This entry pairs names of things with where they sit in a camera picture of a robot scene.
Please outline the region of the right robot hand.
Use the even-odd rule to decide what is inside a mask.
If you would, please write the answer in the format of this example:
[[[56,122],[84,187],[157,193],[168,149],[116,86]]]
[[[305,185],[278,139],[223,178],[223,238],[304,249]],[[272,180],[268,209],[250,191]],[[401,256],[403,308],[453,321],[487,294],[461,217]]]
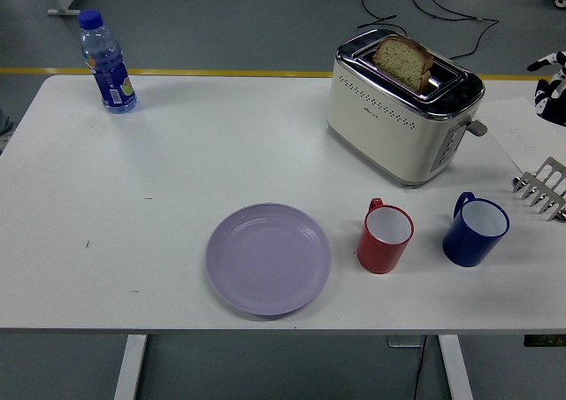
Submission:
[[[538,59],[527,66],[534,72],[548,65],[560,65],[551,81],[539,80],[535,89],[534,106],[536,114],[557,126],[565,126],[565,52],[557,51]]]

